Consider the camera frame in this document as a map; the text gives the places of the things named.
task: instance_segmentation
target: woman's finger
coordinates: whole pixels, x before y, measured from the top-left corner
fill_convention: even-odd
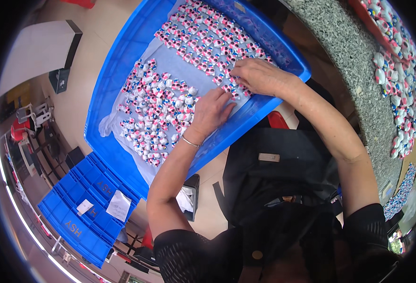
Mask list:
[[[243,79],[242,77],[237,78],[236,82],[237,82],[238,85],[243,85],[246,88],[250,88],[249,82],[246,81],[245,79]]]
[[[251,58],[244,58],[244,59],[236,61],[235,68],[245,66],[247,64],[247,62],[250,61],[250,60],[251,60]]]
[[[217,100],[224,93],[225,93],[225,90],[223,90],[220,87],[217,87],[217,88],[211,89],[205,96],[209,95],[210,97],[212,97],[212,99]]]
[[[230,115],[231,111],[233,110],[233,108],[236,106],[236,103],[230,103],[229,105],[227,105],[227,107],[225,107],[224,111],[222,112],[221,115],[221,123],[225,123],[227,122],[228,116]]]
[[[231,94],[231,92],[225,92],[223,93],[218,101],[221,103],[222,106],[224,106],[228,100],[230,100],[233,97],[233,94]]]
[[[244,76],[244,68],[239,67],[236,63],[233,70],[230,71],[230,76]]]

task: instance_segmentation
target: handwritten note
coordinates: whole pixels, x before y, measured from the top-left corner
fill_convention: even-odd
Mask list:
[[[125,222],[130,206],[131,199],[127,198],[121,191],[116,190],[106,212],[118,220]]]
[[[91,204],[90,201],[88,201],[87,199],[83,200],[81,204],[76,207],[76,209],[78,210],[78,215],[81,216],[82,214],[87,212],[87,210],[92,208],[92,206],[93,204]]]

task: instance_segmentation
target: red chair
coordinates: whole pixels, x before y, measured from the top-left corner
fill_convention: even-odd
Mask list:
[[[90,2],[90,0],[60,0],[60,2],[66,2],[71,4],[78,4],[81,7],[91,9],[95,3]]]
[[[268,114],[268,120],[269,124],[271,125],[271,128],[274,129],[289,129],[287,123],[285,122],[285,119],[282,117],[282,114],[280,114],[279,111],[272,111]]]

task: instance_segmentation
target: white chair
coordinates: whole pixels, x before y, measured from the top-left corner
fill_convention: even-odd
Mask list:
[[[41,125],[47,121],[51,120],[54,121],[52,118],[52,110],[54,109],[53,106],[48,106],[48,104],[45,102],[42,105],[36,107],[33,109],[32,104],[26,105],[22,108],[19,108],[16,111],[16,117],[18,118],[19,124],[22,124],[27,121],[29,117],[32,118],[35,126],[35,132],[38,130],[38,128],[41,127]]]

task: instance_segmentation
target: black mesh shirt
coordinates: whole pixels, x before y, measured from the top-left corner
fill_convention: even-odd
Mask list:
[[[299,238],[312,280],[318,282],[320,272],[324,275],[328,272],[325,265],[333,262],[334,238],[341,237],[349,244],[352,259],[370,249],[387,249],[384,223],[380,204],[368,205],[354,212],[345,220],[343,229],[332,214],[317,217]],[[166,283],[237,282],[244,265],[243,241],[241,227],[226,230],[213,240],[195,232],[170,230],[156,237],[154,255]]]

